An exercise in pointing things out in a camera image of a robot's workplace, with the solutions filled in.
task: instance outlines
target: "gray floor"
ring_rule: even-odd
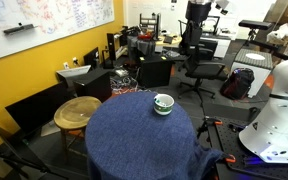
[[[229,68],[233,62],[233,59],[240,49],[242,43],[244,41],[235,41],[232,42],[227,55],[224,60],[220,60],[226,64]],[[175,73],[173,77],[170,79],[170,83],[168,86],[151,88],[151,91],[156,91],[158,93],[166,93],[174,97],[175,101],[181,105],[189,114],[192,124],[195,128],[199,127],[203,122],[203,109],[200,107],[200,99],[195,92],[189,92],[182,95],[181,99],[178,99],[178,92],[184,90],[185,87],[179,88],[180,81],[191,82],[194,83],[194,79],[189,79],[185,77],[184,70],[181,72]],[[240,101],[232,101],[226,97],[223,97],[219,93],[219,89],[222,86],[222,81],[204,81],[203,87],[207,87],[214,92],[216,92],[215,99],[210,98],[209,94],[203,93],[204,102],[205,103],[213,103],[220,104],[225,106],[239,107],[239,108],[250,108],[250,107],[258,107],[263,108],[265,105],[265,101],[268,99],[268,95],[270,93],[270,89],[265,85],[262,86],[257,96],[249,99],[245,98]],[[205,137],[200,138],[202,144],[207,146],[204,141]],[[64,176],[69,177],[70,179],[88,179],[87,177],[87,166],[86,166],[86,158],[81,155],[77,155],[73,152],[69,153],[69,162],[65,162],[64,154],[61,149],[61,141],[60,134],[54,133],[52,135],[48,135],[43,138],[38,138],[35,141],[32,141],[30,144],[32,150],[44,161],[54,172],[60,173]],[[86,153],[83,142],[75,143],[76,149],[79,152]],[[12,172],[9,176],[9,179],[20,179],[16,173]],[[60,179],[56,176],[46,174],[41,178],[41,180],[47,179]]]

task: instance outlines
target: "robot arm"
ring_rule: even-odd
[[[288,163],[288,61],[277,65],[273,75],[269,101],[239,139],[267,163]]]

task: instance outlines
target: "backpack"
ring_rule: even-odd
[[[244,99],[254,81],[254,72],[248,68],[236,68],[224,82],[220,93],[233,100]]]

